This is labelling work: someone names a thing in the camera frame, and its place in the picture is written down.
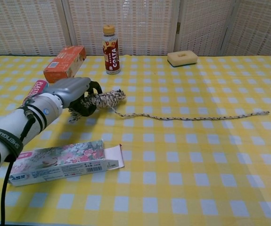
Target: sponge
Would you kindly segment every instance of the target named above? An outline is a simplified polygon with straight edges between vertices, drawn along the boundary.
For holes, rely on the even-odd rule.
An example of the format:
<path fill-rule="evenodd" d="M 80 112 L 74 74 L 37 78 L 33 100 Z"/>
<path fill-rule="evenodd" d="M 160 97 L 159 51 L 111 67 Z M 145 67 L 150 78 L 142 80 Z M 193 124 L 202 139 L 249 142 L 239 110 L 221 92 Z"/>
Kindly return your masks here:
<path fill-rule="evenodd" d="M 173 67 L 197 63 L 198 56 L 190 50 L 168 53 L 168 62 Z"/>

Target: white lattice screen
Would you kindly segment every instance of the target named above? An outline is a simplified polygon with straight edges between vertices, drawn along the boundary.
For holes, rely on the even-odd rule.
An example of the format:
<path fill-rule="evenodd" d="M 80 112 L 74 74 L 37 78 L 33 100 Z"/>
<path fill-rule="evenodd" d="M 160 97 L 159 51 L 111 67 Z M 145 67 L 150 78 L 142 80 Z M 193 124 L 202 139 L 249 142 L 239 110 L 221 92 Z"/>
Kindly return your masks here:
<path fill-rule="evenodd" d="M 271 55 L 271 0 L 242 0 L 225 55 Z"/>
<path fill-rule="evenodd" d="M 56 55 L 66 44 L 56 0 L 0 0 L 0 55 Z"/>
<path fill-rule="evenodd" d="M 114 24 L 120 54 L 166 55 L 174 47 L 179 0 L 69 0 L 77 44 L 102 54 L 102 27 Z"/>
<path fill-rule="evenodd" d="M 174 50 L 192 50 L 199 56 L 217 55 L 233 3 L 234 0 L 181 1 L 181 28 Z"/>

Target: bottle cap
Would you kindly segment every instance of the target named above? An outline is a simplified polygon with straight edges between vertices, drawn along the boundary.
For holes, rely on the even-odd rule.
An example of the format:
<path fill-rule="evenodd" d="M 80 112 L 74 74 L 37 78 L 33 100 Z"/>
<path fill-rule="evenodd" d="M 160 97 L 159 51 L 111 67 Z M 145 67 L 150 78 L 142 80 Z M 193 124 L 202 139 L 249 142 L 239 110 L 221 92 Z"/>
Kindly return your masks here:
<path fill-rule="evenodd" d="M 103 26 L 103 33 L 104 34 L 114 34 L 115 33 L 114 25 L 104 25 Z"/>

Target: pink floral pattern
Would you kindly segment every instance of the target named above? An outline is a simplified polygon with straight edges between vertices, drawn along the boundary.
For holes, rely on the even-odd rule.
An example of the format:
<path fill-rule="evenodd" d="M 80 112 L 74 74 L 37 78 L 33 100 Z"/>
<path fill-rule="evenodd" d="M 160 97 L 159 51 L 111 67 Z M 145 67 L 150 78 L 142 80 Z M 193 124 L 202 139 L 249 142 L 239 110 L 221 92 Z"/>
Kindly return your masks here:
<path fill-rule="evenodd" d="M 37 149 L 28 152 L 27 155 L 25 153 L 21 153 L 21 155 L 23 158 L 16 160 L 11 173 L 105 158 L 102 140 Z"/>

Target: orange box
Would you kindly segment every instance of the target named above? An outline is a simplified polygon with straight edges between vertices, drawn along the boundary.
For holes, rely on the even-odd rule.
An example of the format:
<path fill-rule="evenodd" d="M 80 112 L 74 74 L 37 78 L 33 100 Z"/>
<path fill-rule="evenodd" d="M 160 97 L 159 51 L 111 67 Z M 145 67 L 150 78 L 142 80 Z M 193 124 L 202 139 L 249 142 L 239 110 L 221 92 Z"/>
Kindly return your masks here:
<path fill-rule="evenodd" d="M 49 83 L 75 76 L 86 58 L 84 46 L 65 47 L 44 69 L 43 73 Z"/>

